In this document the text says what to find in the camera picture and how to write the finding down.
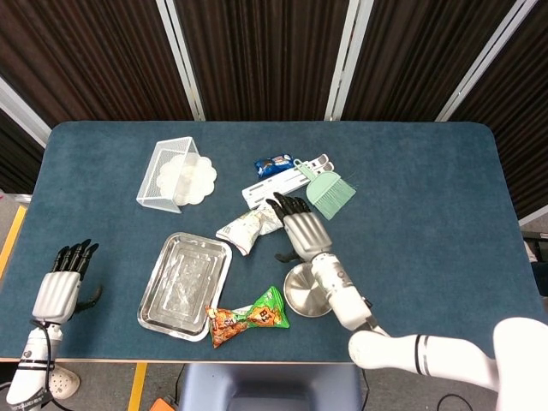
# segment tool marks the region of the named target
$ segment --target black cable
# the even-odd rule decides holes
[[[182,365],[181,371],[179,371],[179,376],[177,377],[177,380],[175,381],[175,398],[174,399],[176,404],[179,404],[179,380],[181,379],[181,375],[185,369],[185,365],[187,364]]]
[[[463,397],[459,396],[458,394],[445,394],[444,396],[442,396],[438,401],[438,405],[436,406],[436,411],[439,411],[439,408],[442,406],[442,402],[444,402],[447,398],[451,398],[451,397],[458,398],[459,400],[463,401],[466,405],[468,405],[468,408],[470,409],[470,411],[474,411],[474,409],[470,405],[470,402],[466,401]]]
[[[45,391],[51,393],[50,391],[50,367],[51,367],[51,341],[50,341],[50,334],[48,334],[47,328],[45,328],[45,325],[37,321],[36,319],[31,319],[31,324],[36,325],[38,328],[44,332],[45,335],[45,344],[48,348],[48,361],[46,362],[45,366]],[[51,402],[53,402],[58,408],[60,408],[62,411],[73,411],[70,408],[66,408],[63,405],[61,405],[53,396],[51,396]]]
[[[366,382],[366,397],[363,399],[363,405],[361,406],[361,411],[365,411],[367,400],[369,399],[369,383],[367,382],[366,370],[363,368],[361,369],[361,375],[363,375],[363,379]]]

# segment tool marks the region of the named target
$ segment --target blue snack package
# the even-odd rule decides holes
[[[295,167],[293,158],[289,154],[280,154],[271,158],[262,158],[255,162],[259,178],[274,176],[284,170]]]

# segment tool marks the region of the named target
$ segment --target blue felt tablecloth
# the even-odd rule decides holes
[[[173,214],[135,201],[156,141],[191,135],[218,178],[200,205]],[[393,336],[463,337],[492,354],[508,316],[545,320],[490,130],[474,123],[67,122],[51,134],[33,201],[0,294],[0,356],[18,357],[44,274],[59,248],[101,245],[80,296],[104,285],[98,305],[63,327],[65,358],[348,361],[349,333],[330,313],[286,309],[288,330],[252,329],[218,349],[143,329],[137,311],[165,239],[214,238],[247,210],[241,190],[253,161],[325,152],[355,197],[325,223],[334,251]],[[282,230],[248,257],[235,248],[220,307],[282,289],[290,265]]]

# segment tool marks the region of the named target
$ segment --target metal tray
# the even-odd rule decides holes
[[[217,306],[231,260],[232,250],[224,242],[187,233],[170,235],[140,302],[139,324],[189,341],[204,338],[204,307]]]

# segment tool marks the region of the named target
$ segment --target white shoe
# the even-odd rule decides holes
[[[55,366],[50,372],[50,391],[56,400],[66,400],[80,388],[80,377],[72,371]]]

